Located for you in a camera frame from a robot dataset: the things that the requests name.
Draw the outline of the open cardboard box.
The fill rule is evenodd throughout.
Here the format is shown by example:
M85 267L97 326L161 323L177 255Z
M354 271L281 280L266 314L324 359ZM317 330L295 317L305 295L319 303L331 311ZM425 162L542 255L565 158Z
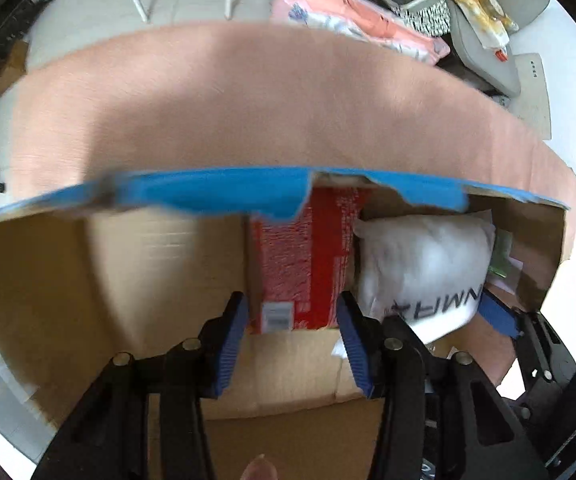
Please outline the open cardboard box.
M371 479L384 402L356 385L338 321L322 330L251 329L248 221L294 220L313 188L368 191L355 222L488 216L512 233L512 267L506 278L488 271L482 292L516 314L540 312L569 255L565 204L466 179L232 167L122 172L62 188L0 209L0 362L31 419L57 433L114 356L161 356L197 337L242 292L248 324L232 379L218 398L201 402L212 479L238 478L259 454L271 456L284 479ZM423 344L437 358L470 354L496 389L516 358L516 338L497 333L477 310L463 327ZM161 474L159 403L150 396L147 478Z

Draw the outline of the small cardboard box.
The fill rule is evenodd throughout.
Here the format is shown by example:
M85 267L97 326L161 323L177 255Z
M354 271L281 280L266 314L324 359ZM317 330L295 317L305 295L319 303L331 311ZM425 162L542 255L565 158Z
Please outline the small cardboard box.
M17 40L6 60L0 60L0 96L26 74L28 52L29 44L24 40Z

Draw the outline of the yellow plastic bag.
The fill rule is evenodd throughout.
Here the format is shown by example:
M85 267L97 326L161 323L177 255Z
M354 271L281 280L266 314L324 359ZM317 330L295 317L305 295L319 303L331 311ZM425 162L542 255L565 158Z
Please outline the yellow plastic bag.
M497 0L453 0L486 50L504 50L509 34L518 30L516 22Z

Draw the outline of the green snack packet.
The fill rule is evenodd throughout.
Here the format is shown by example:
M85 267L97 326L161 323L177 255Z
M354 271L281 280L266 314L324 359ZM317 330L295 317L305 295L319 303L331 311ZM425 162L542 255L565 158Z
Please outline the green snack packet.
M509 257L512 251L512 233L497 229L495 232L495 240L489 264L489 274L498 276L499 278L506 278L510 268Z

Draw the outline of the grey chair with clutter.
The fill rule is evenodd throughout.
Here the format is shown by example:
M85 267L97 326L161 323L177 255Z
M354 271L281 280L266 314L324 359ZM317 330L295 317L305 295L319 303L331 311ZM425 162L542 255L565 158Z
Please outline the grey chair with clutter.
M521 84L510 36L526 28L550 0L446 0L452 51L481 89L516 98Z

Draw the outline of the white NMAX pouch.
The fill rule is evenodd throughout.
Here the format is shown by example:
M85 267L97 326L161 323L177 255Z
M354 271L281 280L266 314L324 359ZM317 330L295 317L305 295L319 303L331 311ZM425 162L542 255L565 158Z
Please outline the white NMAX pouch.
M476 214L358 220L358 306L380 322L399 315L424 344L458 330L478 310L495 234Z

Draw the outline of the red snack packet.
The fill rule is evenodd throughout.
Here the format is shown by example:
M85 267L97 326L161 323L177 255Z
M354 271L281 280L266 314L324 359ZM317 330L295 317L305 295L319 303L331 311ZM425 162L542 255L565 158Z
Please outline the red snack packet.
M248 221L250 323L255 334L337 325L346 289L353 225L368 199L360 188L313 188L297 218Z

